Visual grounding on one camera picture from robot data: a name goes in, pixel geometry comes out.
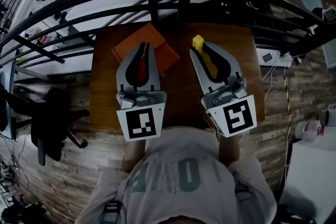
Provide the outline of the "person's grey printed t-shirt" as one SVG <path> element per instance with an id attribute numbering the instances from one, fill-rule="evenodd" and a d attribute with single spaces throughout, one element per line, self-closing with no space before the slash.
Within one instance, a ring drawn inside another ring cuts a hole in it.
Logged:
<path id="1" fill-rule="evenodd" d="M 219 139 L 171 127 L 146 142 L 131 173 L 101 172 L 75 224 L 271 224 L 277 203 L 259 160 L 218 160 Z"/>

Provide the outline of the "orange box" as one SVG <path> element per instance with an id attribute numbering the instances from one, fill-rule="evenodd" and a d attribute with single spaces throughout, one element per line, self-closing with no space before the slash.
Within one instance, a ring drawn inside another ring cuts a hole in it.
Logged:
<path id="1" fill-rule="evenodd" d="M 150 43 L 154 48 L 158 73 L 162 77 L 180 59 L 180 56 L 165 42 L 163 36 L 151 23 L 132 33 L 111 50 L 118 61 L 122 62 L 125 56 L 142 42 Z"/>

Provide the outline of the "white table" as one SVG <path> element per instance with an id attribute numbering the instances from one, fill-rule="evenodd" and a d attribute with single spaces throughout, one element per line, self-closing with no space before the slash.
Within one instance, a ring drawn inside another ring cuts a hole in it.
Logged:
<path id="1" fill-rule="evenodd" d="M 279 203 L 290 213 L 324 224 L 336 208 L 336 136 L 298 141 Z"/>

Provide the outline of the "yellow handled screwdriver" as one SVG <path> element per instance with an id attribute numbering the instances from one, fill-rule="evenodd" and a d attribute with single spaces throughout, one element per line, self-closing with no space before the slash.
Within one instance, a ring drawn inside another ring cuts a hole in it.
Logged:
<path id="1" fill-rule="evenodd" d="M 209 47 L 208 43 L 204 41 L 201 35 L 196 35 L 192 40 L 192 47 L 195 48 L 202 56 L 209 69 L 214 82 L 217 80 L 218 64 L 217 53 Z"/>

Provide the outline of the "grey desk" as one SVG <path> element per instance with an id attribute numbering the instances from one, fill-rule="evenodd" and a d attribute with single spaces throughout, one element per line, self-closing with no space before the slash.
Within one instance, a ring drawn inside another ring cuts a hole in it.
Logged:
<path id="1" fill-rule="evenodd" d="M 1 86 L 8 93 L 13 93 L 15 64 L 10 62 L 0 68 L 0 133 L 5 138 L 16 140 L 16 131 L 12 127 L 13 110 L 2 96 Z"/>

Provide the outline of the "person's right forearm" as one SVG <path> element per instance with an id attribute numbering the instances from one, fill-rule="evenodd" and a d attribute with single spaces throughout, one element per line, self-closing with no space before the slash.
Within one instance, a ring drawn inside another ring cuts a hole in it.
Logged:
<path id="1" fill-rule="evenodd" d="M 237 136 L 221 136 L 219 139 L 218 160 L 226 167 L 229 167 L 239 159 L 239 138 Z"/>

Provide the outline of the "white power strip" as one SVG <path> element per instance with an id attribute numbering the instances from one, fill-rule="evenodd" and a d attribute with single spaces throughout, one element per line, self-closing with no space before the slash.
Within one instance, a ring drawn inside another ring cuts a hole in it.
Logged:
<path id="1" fill-rule="evenodd" d="M 290 68 L 292 61 L 293 57 L 290 55 L 290 53 L 279 55 L 276 66 Z"/>

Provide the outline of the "clear plastic jug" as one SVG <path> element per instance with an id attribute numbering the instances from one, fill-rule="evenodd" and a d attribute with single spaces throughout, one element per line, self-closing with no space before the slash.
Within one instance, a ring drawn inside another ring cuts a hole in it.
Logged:
<path id="1" fill-rule="evenodd" d="M 299 140 L 314 141 L 321 134 L 323 128 L 319 120 L 300 121 L 295 128 L 295 138 Z"/>

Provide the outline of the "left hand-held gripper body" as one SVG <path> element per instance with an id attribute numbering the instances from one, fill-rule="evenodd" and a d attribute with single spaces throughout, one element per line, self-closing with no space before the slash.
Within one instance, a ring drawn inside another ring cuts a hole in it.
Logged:
<path id="1" fill-rule="evenodd" d="M 117 94 L 120 104 L 117 116 L 127 142 L 161 136 L 166 98 L 163 91 Z"/>

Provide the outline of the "black office chair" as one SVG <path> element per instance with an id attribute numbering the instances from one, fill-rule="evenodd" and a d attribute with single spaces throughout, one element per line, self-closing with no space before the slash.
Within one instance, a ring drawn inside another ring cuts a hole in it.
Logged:
<path id="1" fill-rule="evenodd" d="M 86 109 L 69 112 L 67 96 L 62 89 L 51 87 L 43 102 L 34 102 L 31 139 L 38 150 L 39 165 L 45 166 L 46 157 L 60 161 L 64 141 L 70 139 L 79 149 L 88 145 L 86 140 L 78 141 L 72 133 L 72 125 L 80 118 L 90 115 Z"/>

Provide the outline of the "person's left forearm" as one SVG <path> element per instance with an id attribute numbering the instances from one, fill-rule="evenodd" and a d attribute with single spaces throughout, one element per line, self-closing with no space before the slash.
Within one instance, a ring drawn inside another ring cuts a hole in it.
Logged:
<path id="1" fill-rule="evenodd" d="M 131 173 L 145 155 L 146 140 L 128 142 L 121 164 L 121 171 Z"/>

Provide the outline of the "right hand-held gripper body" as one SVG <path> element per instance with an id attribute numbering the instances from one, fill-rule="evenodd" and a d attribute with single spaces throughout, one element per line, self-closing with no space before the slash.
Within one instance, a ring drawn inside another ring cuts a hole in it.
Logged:
<path id="1" fill-rule="evenodd" d="M 201 98 L 205 112 L 224 137 L 257 126 L 255 99 L 247 93 L 246 86 L 245 79 L 241 78 L 230 87 L 220 87 Z"/>

